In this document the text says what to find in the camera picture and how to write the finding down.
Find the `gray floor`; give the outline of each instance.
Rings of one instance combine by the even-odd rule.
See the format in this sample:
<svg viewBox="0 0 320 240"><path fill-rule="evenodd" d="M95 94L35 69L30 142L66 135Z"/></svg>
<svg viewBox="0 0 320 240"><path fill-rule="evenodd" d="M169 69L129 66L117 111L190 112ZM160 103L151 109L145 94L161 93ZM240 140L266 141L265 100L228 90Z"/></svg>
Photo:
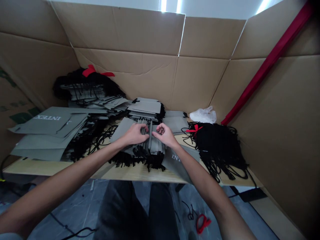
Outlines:
<svg viewBox="0 0 320 240"><path fill-rule="evenodd" d="M95 180L93 188L92 181L92 179L88 180L76 193L52 212L64 225L68 225L74 232L77 232L84 227L94 228L96 225L99 207L108 185L108 180ZM133 182L133 185L137 198L148 213L151 183ZM221 239L214 215L194 186L186 185L178 194L175 192L175 187L176 184L170 184L174 208L180 218L180 223L178 218L176 218L180 239ZM223 187L223 189L228 196L234 194L230 187ZM188 220L187 215L189 210L181 201L186 202L189 207L191 207L190 205L192 204L193 209L197 214L203 213L212 220L212 223L209 227L205 228L201 235L198 235L196 232L196 214L194 214L194 220ZM249 203L244 203L238 196L231 198L231 201L258 240L278 239ZM8 206L10 205L1 206L0 212L4 211ZM81 235L87 235L88 233L89 232L84 231ZM69 235L70 233L49 215L33 230L28 240L59 240ZM72 239L91 240L92 238L93 234L86 238L75 237Z"/></svg>

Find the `cardboard box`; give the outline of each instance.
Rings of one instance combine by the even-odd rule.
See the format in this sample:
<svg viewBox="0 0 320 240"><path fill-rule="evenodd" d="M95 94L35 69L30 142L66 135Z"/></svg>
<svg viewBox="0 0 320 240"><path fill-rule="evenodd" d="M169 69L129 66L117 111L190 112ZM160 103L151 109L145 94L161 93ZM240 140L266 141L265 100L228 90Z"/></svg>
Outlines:
<svg viewBox="0 0 320 240"><path fill-rule="evenodd" d="M12 139L2 143L1 154L19 138L5 130L14 125L10 116L62 106L52 93L56 77L88 64L113 72L129 99L155 98L167 110L186 112L213 105L220 122L304 3L283 0L245 22L3 0L0 66L21 90L8 81L1 89L1 134ZM231 123L251 169L305 235L311 232L320 187L318 33L319 24L311 19ZM21 96L32 103L20 106Z"/></svg>
<svg viewBox="0 0 320 240"><path fill-rule="evenodd" d="M7 128L25 123L40 111L18 88L10 76L0 68L0 159L1 161L10 154L17 142L23 137L14 134ZM5 166L16 160L12 157L6 161Z"/></svg>

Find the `red bow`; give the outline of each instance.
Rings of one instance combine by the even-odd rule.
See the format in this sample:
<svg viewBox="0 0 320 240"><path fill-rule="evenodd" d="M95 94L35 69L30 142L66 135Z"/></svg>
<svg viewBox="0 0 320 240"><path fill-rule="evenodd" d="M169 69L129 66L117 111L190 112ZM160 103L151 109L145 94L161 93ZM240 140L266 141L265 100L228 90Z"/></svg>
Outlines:
<svg viewBox="0 0 320 240"><path fill-rule="evenodd" d="M82 72L82 75L88 77L93 72L96 72L96 70L94 69L94 66L92 64L89 64L88 68ZM112 72L105 72L101 74L107 77L114 77L114 74Z"/></svg>
<svg viewBox="0 0 320 240"><path fill-rule="evenodd" d="M198 222L201 217L203 217L203 224L201 227L199 227ZM204 214L200 214L200 216L197 219L197 233L200 235L203 232L204 228L208 227L210 223L211 223L210 219L207 219L207 217Z"/></svg>
<svg viewBox="0 0 320 240"><path fill-rule="evenodd" d="M196 135L197 131L200 130L201 128L203 128L203 126L198 129L198 125L196 124L196 125L194 125L194 128L195 128L195 130L188 129L186 132L194 132L195 133L194 135Z"/></svg>

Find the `person's hand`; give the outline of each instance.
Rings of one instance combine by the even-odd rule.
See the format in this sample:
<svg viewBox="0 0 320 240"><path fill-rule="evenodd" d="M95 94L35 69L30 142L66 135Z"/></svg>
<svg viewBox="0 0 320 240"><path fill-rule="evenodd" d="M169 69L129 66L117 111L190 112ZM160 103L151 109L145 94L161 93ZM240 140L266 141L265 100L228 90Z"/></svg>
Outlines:
<svg viewBox="0 0 320 240"><path fill-rule="evenodd" d="M149 138L149 134L142 135L141 128L145 128L146 132L149 132L146 124L133 124L120 139L126 145L139 144L146 141Z"/></svg>
<svg viewBox="0 0 320 240"><path fill-rule="evenodd" d="M160 123L157 126L157 132L152 132L152 135L156 138L158 138L163 144L165 144L168 147L174 148L176 146L179 146L179 143L177 142L176 138L174 137L171 129L165 125L164 123Z"/></svg>

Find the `black pants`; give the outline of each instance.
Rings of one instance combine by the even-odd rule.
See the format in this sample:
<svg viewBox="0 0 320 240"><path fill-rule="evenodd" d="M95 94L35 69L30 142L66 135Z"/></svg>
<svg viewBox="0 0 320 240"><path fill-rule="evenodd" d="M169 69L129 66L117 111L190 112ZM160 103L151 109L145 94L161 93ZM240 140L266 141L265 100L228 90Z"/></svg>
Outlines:
<svg viewBox="0 0 320 240"><path fill-rule="evenodd" d="M132 182L111 180L100 206L97 228L94 240L180 239L166 183L152 183L148 217Z"/></svg>

